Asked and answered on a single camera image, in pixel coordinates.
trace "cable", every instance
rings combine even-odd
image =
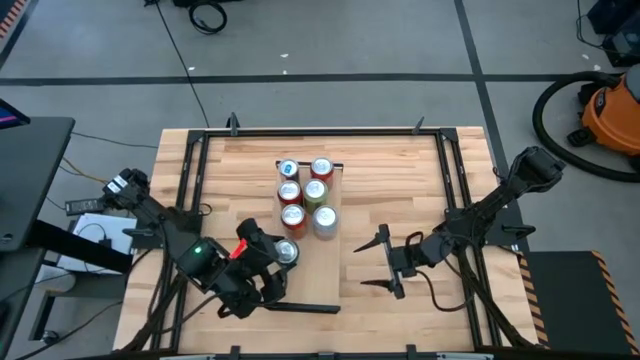
[[[151,314],[153,313],[153,306],[156,303],[158,298],[158,293],[160,292],[160,284],[162,283],[163,274],[166,271],[166,266],[168,266],[168,253],[165,251],[162,255],[162,266],[160,267],[160,273],[158,274],[158,281],[156,281],[156,286],[153,288],[153,295],[151,295],[151,300],[149,301],[149,305],[147,306],[147,320],[151,318]]]
[[[157,146],[152,146],[152,145],[140,145],[140,144],[129,144],[129,143],[124,143],[121,141],[116,141],[116,140],[111,140],[111,139],[107,139],[107,138],[102,138],[99,136],[93,136],[93,135],[87,135],[87,134],[82,134],[79,132],[71,132],[73,135],[76,136],[81,136],[87,139],[94,139],[94,140],[100,140],[100,141],[105,141],[105,142],[109,142],[112,144],[116,144],[116,145],[122,145],[122,146],[129,146],[129,147],[135,147],[135,148],[147,148],[147,149],[157,149]]]
[[[413,238],[419,236],[420,237],[420,241],[422,242],[424,240],[424,233],[422,231],[416,231],[414,233],[412,233],[411,235],[407,236],[407,238],[405,239],[405,246],[408,247],[411,244],[411,240],[413,240]],[[460,274],[460,272],[458,272],[458,270],[456,270],[450,263],[449,260],[447,260],[447,258],[444,256],[443,254],[443,246],[444,246],[445,242],[441,242],[440,243],[440,256],[444,259],[444,261],[449,265],[449,267],[451,268],[451,270],[453,270],[453,272],[458,275],[461,279],[462,279],[462,275]],[[427,274],[425,274],[424,272],[420,271],[420,270],[416,270],[416,272],[420,275],[422,275],[422,277],[424,277],[424,279],[427,281],[427,284],[429,285],[429,291],[431,292],[431,302],[433,302],[433,306],[435,306],[436,309],[443,311],[443,312],[455,312],[461,309],[464,309],[467,307],[467,304],[473,299],[473,297],[470,297],[469,299],[465,300],[465,302],[463,302],[462,304],[458,305],[458,306],[454,306],[454,307],[442,307],[440,306],[440,304],[438,304],[438,301],[436,300],[436,292],[434,290],[433,287],[433,283],[431,282],[431,279],[429,278],[429,276]]]
[[[80,174],[78,174],[78,173],[74,173],[73,171],[71,171],[71,170],[69,170],[69,169],[65,169],[64,167],[62,167],[62,165],[58,165],[58,169],[60,169],[60,170],[62,170],[62,171],[64,171],[64,172],[66,172],[66,173],[67,173],[67,174],[69,174],[69,175],[73,175],[73,176],[82,176],[82,175],[80,175]]]
[[[53,206],[57,207],[58,209],[64,211],[65,213],[67,212],[67,209],[63,208],[62,206],[58,205],[55,201],[51,200],[48,196],[45,197],[45,199],[50,202]]]
[[[182,320],[180,320],[179,323],[175,324],[172,327],[166,328],[166,329],[162,329],[158,332],[156,332],[157,334],[166,334],[168,332],[172,332],[173,330],[175,330],[177,327],[182,326],[185,322],[187,322],[189,319],[191,319],[195,314],[198,313],[198,311],[200,311],[203,307],[205,307],[207,304],[209,304],[211,301],[217,299],[218,297],[220,297],[220,294],[215,294],[212,296],[209,296],[208,298],[206,298],[203,302],[200,303],[200,305],[196,306],[195,309],[193,309],[190,313],[188,313],[185,317],[182,318]]]
[[[578,18],[576,19],[576,39],[578,39],[578,41],[580,41],[581,43],[585,44],[585,45],[589,45],[593,48],[596,48],[598,50],[602,50],[604,52],[608,52],[608,53],[612,53],[612,54],[618,54],[618,55],[624,55],[624,53],[621,53],[619,51],[615,51],[615,50],[609,50],[604,48],[604,41],[602,41],[599,45],[598,44],[594,44],[591,43],[587,40],[584,39],[584,36],[582,35],[582,19],[584,19],[586,17],[586,15],[582,15],[582,9],[580,8],[580,0],[576,0],[576,4],[577,4],[577,8],[578,8]]]
[[[184,69],[185,75],[187,75],[187,79],[189,80],[189,85],[191,86],[191,91],[193,91],[193,95],[198,102],[198,106],[200,107],[200,111],[202,112],[202,117],[204,118],[205,124],[207,124],[207,128],[210,128],[209,118],[207,117],[207,113],[204,111],[204,107],[202,106],[202,102],[200,101],[200,97],[198,96],[198,92],[196,92],[196,88],[193,86],[193,81],[191,79],[191,75],[189,75],[189,70],[187,70],[187,65],[184,63],[184,59],[182,58],[182,54],[180,54],[180,50],[178,50],[178,45],[176,45],[175,40],[173,40],[173,35],[171,35],[171,30],[169,30],[169,25],[167,25],[167,21],[164,19],[164,15],[162,14],[162,10],[160,10],[160,5],[158,2],[155,2],[156,8],[158,9],[158,13],[160,14],[160,18],[162,19],[162,23],[164,24],[164,28],[167,30],[167,34],[169,35],[169,39],[171,40],[171,44],[173,44],[173,48],[176,50],[176,54],[178,54],[178,58],[180,59],[180,63],[182,64],[182,68]]]
[[[131,271],[133,271],[133,268],[134,268],[136,265],[138,265],[138,263],[139,263],[142,259],[144,259],[144,257],[145,257],[145,256],[147,256],[147,255],[151,252],[151,250],[152,250],[152,249],[148,249],[147,251],[145,251],[144,253],[142,253],[142,255],[140,255],[140,256],[139,256],[139,257],[138,257],[138,258],[137,258],[137,259],[136,259],[136,260],[131,264],[131,267],[129,268],[129,272],[127,273],[127,279],[129,278],[129,274],[131,274]],[[103,270],[104,270],[104,269],[100,269],[100,270],[97,270],[97,271],[90,271],[90,273],[99,274],[99,273],[100,273],[100,271],[103,271]],[[36,285],[38,285],[38,284],[42,284],[43,282],[47,282],[47,281],[50,281],[50,280],[59,279],[59,278],[61,278],[61,277],[65,277],[65,276],[69,276],[69,275],[73,275],[73,272],[68,272],[68,273],[66,273],[66,274],[62,274],[62,275],[58,275],[58,276],[54,276],[54,277],[50,277],[50,278],[46,278],[46,279],[42,279],[42,280],[40,280],[40,281],[38,281],[38,282],[35,282],[35,283],[33,283],[33,284],[29,284],[29,285],[23,286],[23,287],[21,287],[21,288],[19,288],[19,289],[14,290],[11,294],[9,294],[9,295],[5,296],[2,300],[0,300],[0,303],[2,303],[2,302],[4,302],[5,300],[7,300],[7,299],[11,298],[13,295],[15,295],[15,294],[19,293],[20,291],[22,291],[22,290],[24,290],[24,289],[27,289],[27,288],[29,288],[29,287],[36,286]]]
[[[196,9],[201,6],[211,6],[218,13],[220,13],[220,15],[222,16],[222,23],[220,24],[220,26],[212,28],[195,15]],[[189,6],[189,20],[191,21],[191,25],[193,25],[193,27],[196,28],[199,33],[205,35],[214,35],[222,31],[222,29],[227,26],[227,13],[224,11],[224,8],[215,1],[200,0]]]
[[[114,307],[114,306],[120,305],[120,304],[122,304],[122,301],[118,301],[118,302],[116,302],[116,303],[113,303],[113,304],[111,304],[111,305],[109,305],[109,306],[105,307],[104,309],[102,309],[102,310],[98,311],[95,315],[93,315],[93,316],[92,316],[89,320],[87,320],[84,324],[82,324],[82,325],[78,326],[77,328],[75,328],[75,329],[73,329],[73,330],[69,331],[69,332],[68,332],[68,333],[66,333],[65,335],[61,336],[61,337],[60,337],[58,340],[56,340],[55,342],[53,342],[53,343],[51,343],[51,344],[48,344],[48,345],[45,345],[45,346],[41,347],[40,349],[35,350],[35,351],[32,351],[32,352],[30,352],[30,353],[28,353],[28,354],[26,354],[26,355],[22,355],[21,357],[19,357],[19,358],[15,359],[15,360],[26,360],[26,359],[29,359],[29,358],[31,358],[31,357],[33,357],[33,356],[36,356],[36,355],[40,354],[41,352],[43,352],[43,351],[45,351],[45,350],[47,350],[47,349],[49,349],[50,347],[52,347],[52,346],[54,346],[54,345],[59,344],[60,342],[62,342],[62,341],[64,341],[64,340],[68,339],[69,337],[71,337],[73,334],[75,334],[75,333],[77,333],[78,331],[80,331],[80,330],[84,329],[84,328],[85,328],[87,325],[89,325],[93,320],[97,319],[97,318],[98,318],[98,316],[100,316],[100,315],[104,314],[107,310],[111,309],[111,308],[112,308],[112,307]]]
[[[433,284],[431,283],[431,279],[429,279],[429,276],[427,276],[427,274],[425,274],[421,270],[416,270],[416,272],[418,274],[422,275],[422,277],[424,277],[425,280],[427,280],[427,284],[429,284],[429,290],[431,291],[431,302],[433,302],[433,306],[435,306],[436,309],[438,309],[440,311],[443,311],[443,312],[456,312],[456,311],[462,310],[462,309],[466,308],[467,307],[467,303],[469,303],[469,301],[471,299],[473,299],[471,297],[471,298],[467,299],[464,303],[462,303],[462,304],[460,304],[458,306],[454,306],[454,307],[450,307],[450,308],[442,307],[436,301],[436,293],[433,290]]]
[[[69,159],[67,159],[66,157],[63,157],[62,160],[66,162],[73,169],[73,171],[77,172],[78,176],[86,177],[87,179],[97,181],[103,185],[108,183],[108,181],[105,179],[101,179],[101,178],[97,178],[97,177],[85,174],[84,172],[82,172],[82,170],[78,169],[75,165],[73,165],[73,163],[69,161]]]
[[[106,239],[107,239],[107,230],[105,230],[105,229],[104,229],[104,226],[102,226],[102,225],[100,225],[100,224],[98,224],[98,223],[90,223],[90,224],[87,224],[87,225],[83,226],[83,227],[78,231],[78,233],[77,233],[76,235],[77,235],[77,236],[80,236],[80,234],[84,231],[84,229],[88,228],[89,226],[97,226],[97,227],[99,227],[100,229],[102,229],[102,240],[106,240]],[[86,261],[83,261],[83,262],[82,262],[82,265],[84,265],[84,269],[85,269],[85,270],[87,270],[87,272],[88,272],[88,273],[89,273],[89,272],[91,272],[91,271],[89,271],[89,267],[87,266],[87,262],[86,262]]]
[[[211,205],[209,205],[207,203],[202,203],[202,204],[200,204],[200,206],[205,206],[207,209],[209,209],[209,212],[207,212],[207,213],[205,213],[204,211],[200,210],[200,215],[202,215],[202,216],[209,216],[213,212],[213,208],[211,207]]]
[[[173,281],[168,287],[168,291],[166,296],[158,301],[158,306],[153,311],[153,314],[150,319],[142,326],[142,328],[136,333],[133,337],[133,340],[125,345],[122,349],[118,350],[120,352],[126,351],[139,351],[141,350],[147,340],[153,334],[154,328],[158,325],[161,315],[163,315],[169,306],[171,305],[173,298],[176,296],[178,291],[188,282],[187,278],[181,274],[176,275],[173,278]]]

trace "gray floor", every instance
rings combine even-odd
[[[593,1],[583,1],[588,9]],[[425,125],[486,126],[472,81],[373,81],[251,83],[246,75],[431,73],[470,74],[453,0],[245,0],[225,4],[229,25],[220,36],[195,32],[184,10],[162,10],[194,76],[245,76],[238,84],[195,86],[212,126],[235,111],[243,126]],[[612,70],[604,54],[575,39],[574,0],[464,0],[485,74],[556,74]],[[595,39],[588,23],[585,36]],[[39,0],[0,69],[0,78],[172,77],[183,69],[154,7],[128,0]],[[533,104],[547,83],[487,85],[509,161],[537,141]],[[574,91],[554,98],[547,123],[558,137],[575,124]],[[0,97],[32,116],[71,116],[76,131],[117,140],[157,144],[163,128],[202,127],[204,119],[188,85],[4,86]],[[66,156],[88,173],[108,178],[124,167],[151,172],[155,151],[129,149],[74,137]],[[615,154],[586,156],[622,166]],[[54,201],[100,193],[98,184],[57,174]],[[538,232],[534,250],[603,253],[632,325],[640,328],[640,263],[634,185],[600,180],[575,169],[552,193],[520,202],[526,223]],[[40,218],[66,226],[68,218],[45,204]],[[29,307],[42,293],[34,292]],[[49,328],[64,332],[108,304],[66,300]],[[110,350],[118,309],[81,334],[36,359],[59,359]],[[25,316],[9,359],[39,346],[25,340]]]

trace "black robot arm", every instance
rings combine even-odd
[[[165,251],[178,272],[201,292],[219,295],[220,317],[249,316],[257,306],[274,303],[285,296],[286,265],[278,261],[276,242],[281,236],[265,234],[254,219],[244,220],[236,229],[239,246],[231,254],[215,239],[200,235],[200,215],[195,217],[173,207],[166,208],[150,196],[147,176],[139,170],[125,169],[103,188],[104,203],[111,208],[131,211],[141,228],[162,239]],[[280,270],[271,274],[267,267],[277,262]],[[253,277],[260,276],[258,290]]]
[[[366,285],[382,286],[393,292],[398,299],[404,298],[401,278],[417,275],[418,266],[434,267],[451,253],[460,260],[460,273],[487,310],[496,319],[500,329],[505,333],[513,346],[530,346],[509,323],[491,296],[484,290],[466,257],[468,246],[481,248],[484,238],[492,226],[498,211],[507,204],[518,199],[525,193],[545,192],[551,189],[562,178],[564,163],[554,159],[547,151],[539,147],[529,147],[519,154],[506,178],[501,179],[500,185],[481,201],[453,212],[446,212],[446,220],[436,226],[433,232],[416,244],[410,244],[415,233],[407,238],[404,246],[393,247],[390,241],[389,227],[382,224],[378,228],[374,239],[355,250],[359,252],[376,245],[383,244],[387,254],[390,280],[369,280]],[[533,231],[533,227],[521,227],[519,237],[526,236]]]

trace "orange vacuum cleaner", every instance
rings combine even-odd
[[[584,106],[582,127],[570,133],[571,146],[598,143],[629,156],[636,172],[624,172],[587,161],[553,140],[542,122],[542,113],[549,99],[560,89],[576,83],[581,87],[578,99]],[[533,109],[533,128],[540,142],[559,158],[591,174],[623,182],[640,182],[640,64],[626,74],[614,76],[596,71],[584,71],[567,76],[545,90]]]

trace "yellow and black striped tape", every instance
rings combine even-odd
[[[531,317],[533,318],[533,325],[536,328],[536,334],[538,336],[538,342],[545,348],[549,348],[549,337],[547,331],[544,328],[544,321],[542,321],[542,312],[540,311],[540,305],[538,305],[538,297],[531,280],[531,272],[529,271],[529,264],[522,253],[518,253],[518,262],[520,263],[520,275],[522,275],[522,283],[524,284],[524,290],[527,293],[527,300],[529,301],[529,309],[531,310]]]
[[[9,29],[18,19],[18,16],[20,15],[20,12],[22,12],[22,9],[24,9],[26,3],[27,0],[17,0],[15,3],[13,3],[13,6],[9,10],[9,13],[0,23],[0,39],[7,36],[7,34],[9,33]]]
[[[640,355],[640,351],[638,351],[638,344],[636,343],[635,338],[633,337],[633,333],[631,332],[631,326],[629,325],[629,319],[627,319],[627,315],[624,313],[622,309],[622,303],[620,302],[620,298],[618,297],[618,292],[616,291],[616,287],[613,285],[613,279],[611,278],[611,274],[609,274],[609,270],[607,269],[607,264],[604,262],[604,258],[597,251],[591,252],[593,256],[598,260],[598,265],[600,266],[600,270],[602,271],[602,277],[604,277],[604,281],[607,284],[607,289],[609,289],[609,294],[611,295],[611,302],[616,308],[616,313],[618,314],[618,318],[620,319],[620,325],[622,325],[622,329],[627,337],[627,342],[629,343],[629,347],[631,348],[631,353],[633,355]]]

